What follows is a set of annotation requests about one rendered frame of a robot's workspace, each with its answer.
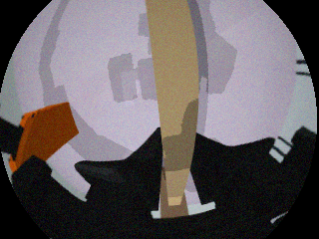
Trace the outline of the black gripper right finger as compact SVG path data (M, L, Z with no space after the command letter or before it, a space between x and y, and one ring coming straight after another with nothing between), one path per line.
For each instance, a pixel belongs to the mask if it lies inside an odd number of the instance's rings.
M214 202L212 196L235 174L244 163L250 163L263 154L268 154L274 146L275 136L259 139L238 146L226 146L216 140L195 135L194 152L190 165L192 182L195 183L200 204Z

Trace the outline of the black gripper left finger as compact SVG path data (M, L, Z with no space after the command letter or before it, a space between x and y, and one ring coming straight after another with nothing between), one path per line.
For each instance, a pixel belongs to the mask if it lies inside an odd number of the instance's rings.
M75 170L89 184L140 193L152 211L160 211L160 169L162 168L160 127L127 159L83 160Z

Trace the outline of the long wooden rail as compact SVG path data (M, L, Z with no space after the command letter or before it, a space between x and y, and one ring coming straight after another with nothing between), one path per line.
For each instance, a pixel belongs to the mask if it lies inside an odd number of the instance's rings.
M198 124L199 75L194 25L186 0L145 0L168 206L183 199Z

